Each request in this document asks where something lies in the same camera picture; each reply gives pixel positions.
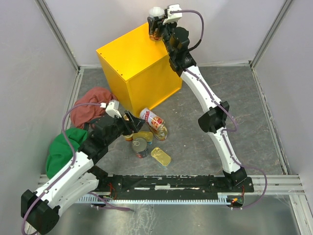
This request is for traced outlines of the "white porridge can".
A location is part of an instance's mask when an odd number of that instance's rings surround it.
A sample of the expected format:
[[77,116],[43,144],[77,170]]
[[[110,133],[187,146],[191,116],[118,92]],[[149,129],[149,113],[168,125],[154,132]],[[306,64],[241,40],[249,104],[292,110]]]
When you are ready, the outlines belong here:
[[148,108],[144,108],[140,112],[139,116],[142,120],[144,120],[147,124],[149,124],[150,127],[152,127],[154,130],[158,131],[164,126],[164,119],[156,115],[154,112],[152,112]]
[[159,32],[159,23],[164,16],[164,9],[161,7],[152,7],[149,10],[149,15],[147,18],[149,26],[149,38],[153,41],[160,41],[161,36]]

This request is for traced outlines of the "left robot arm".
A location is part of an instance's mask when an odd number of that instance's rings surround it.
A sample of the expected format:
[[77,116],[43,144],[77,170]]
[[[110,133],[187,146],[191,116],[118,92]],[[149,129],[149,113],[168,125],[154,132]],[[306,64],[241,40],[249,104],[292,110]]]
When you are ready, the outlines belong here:
[[101,116],[87,139],[59,172],[35,191],[26,190],[21,196],[21,216],[36,234],[49,233],[61,215],[79,198],[108,186],[107,172],[96,166],[108,152],[108,147],[118,137],[137,133],[144,120],[129,111],[111,117]]

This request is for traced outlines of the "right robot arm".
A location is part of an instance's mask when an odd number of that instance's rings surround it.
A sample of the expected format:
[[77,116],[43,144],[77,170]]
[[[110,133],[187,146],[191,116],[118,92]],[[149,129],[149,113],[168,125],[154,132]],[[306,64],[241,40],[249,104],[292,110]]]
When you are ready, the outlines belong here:
[[229,191],[253,192],[251,178],[238,160],[230,143],[226,120],[230,118],[229,103],[219,99],[202,76],[190,54],[189,32],[177,22],[167,23],[161,17],[148,17],[151,38],[162,40],[172,70],[188,85],[199,101],[203,115],[198,119],[201,130],[212,139],[222,162],[224,185]]

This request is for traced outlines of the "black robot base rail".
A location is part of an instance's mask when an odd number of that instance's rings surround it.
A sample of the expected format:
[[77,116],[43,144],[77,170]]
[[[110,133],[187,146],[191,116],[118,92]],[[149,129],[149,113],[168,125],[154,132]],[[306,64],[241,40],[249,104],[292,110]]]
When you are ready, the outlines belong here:
[[218,193],[254,192],[250,177],[232,183],[224,176],[141,176],[112,175],[94,166],[89,171],[96,176],[98,192],[113,192],[117,200],[202,200],[217,199]]

